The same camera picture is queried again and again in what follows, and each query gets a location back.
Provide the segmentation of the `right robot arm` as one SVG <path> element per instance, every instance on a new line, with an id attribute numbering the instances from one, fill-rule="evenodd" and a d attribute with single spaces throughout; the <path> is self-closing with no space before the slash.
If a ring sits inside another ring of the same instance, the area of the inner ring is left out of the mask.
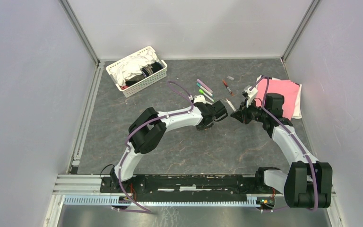
<path id="1" fill-rule="evenodd" d="M 283 173 L 275 167 L 260 167 L 254 187 L 260 193 L 271 188 L 284 195 L 290 208 L 325 209 L 331 204 L 333 169 L 328 162 L 320 162 L 298 138 L 291 121 L 283 116 L 284 96 L 268 93 L 256 105 L 256 94 L 243 92 L 245 100 L 231 117 L 248 124 L 262 123 L 263 129 L 279 146 L 290 169 Z"/>

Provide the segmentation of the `purple pen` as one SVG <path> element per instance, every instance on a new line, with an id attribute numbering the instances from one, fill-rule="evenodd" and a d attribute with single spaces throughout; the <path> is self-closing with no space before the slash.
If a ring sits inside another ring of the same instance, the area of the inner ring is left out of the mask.
<path id="1" fill-rule="evenodd" d="M 200 79 L 197 79 L 197 82 L 203 87 L 205 88 L 209 93 L 213 93 L 213 90 L 210 89 L 203 81 L 201 81 Z"/>

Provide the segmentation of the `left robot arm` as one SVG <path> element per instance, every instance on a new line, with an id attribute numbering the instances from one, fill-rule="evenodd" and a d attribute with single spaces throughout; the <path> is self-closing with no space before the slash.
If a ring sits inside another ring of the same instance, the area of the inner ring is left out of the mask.
<path id="1" fill-rule="evenodd" d="M 110 173 L 111 186 L 120 193 L 127 191 L 129 179 L 142 156 L 153 151 L 165 133 L 187 126 L 205 130 L 227 116 L 227 109 L 220 101 L 213 104 L 191 102 L 189 107 L 167 112 L 147 108 L 129 127 L 125 151 Z"/>

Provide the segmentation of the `teal white marker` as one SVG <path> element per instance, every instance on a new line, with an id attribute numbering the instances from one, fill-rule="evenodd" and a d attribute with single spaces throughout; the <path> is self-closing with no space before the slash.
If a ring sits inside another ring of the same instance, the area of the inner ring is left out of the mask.
<path id="1" fill-rule="evenodd" d="M 200 83 L 197 82 L 197 86 L 203 90 L 203 92 L 205 92 L 206 94 L 208 94 L 210 97 L 213 97 L 213 94 L 211 92 L 209 92 L 206 88 L 204 88 Z"/>

